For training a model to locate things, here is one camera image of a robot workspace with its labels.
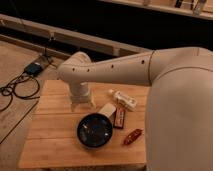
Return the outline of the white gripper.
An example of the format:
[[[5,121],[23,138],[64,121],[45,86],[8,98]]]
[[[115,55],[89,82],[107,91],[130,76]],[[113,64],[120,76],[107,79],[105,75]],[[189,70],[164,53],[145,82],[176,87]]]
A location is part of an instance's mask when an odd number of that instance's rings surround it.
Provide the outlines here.
[[[71,102],[71,111],[74,112],[76,104],[88,103],[89,108],[95,108],[92,103],[92,93],[87,82],[71,83],[69,85]]]

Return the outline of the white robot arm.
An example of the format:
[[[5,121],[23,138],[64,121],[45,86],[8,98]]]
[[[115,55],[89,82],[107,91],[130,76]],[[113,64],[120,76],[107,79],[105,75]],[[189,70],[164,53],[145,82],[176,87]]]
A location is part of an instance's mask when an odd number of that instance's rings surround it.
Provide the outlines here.
[[[147,86],[147,171],[213,171],[213,51],[171,48],[101,62],[77,52],[58,74],[77,98],[90,82]]]

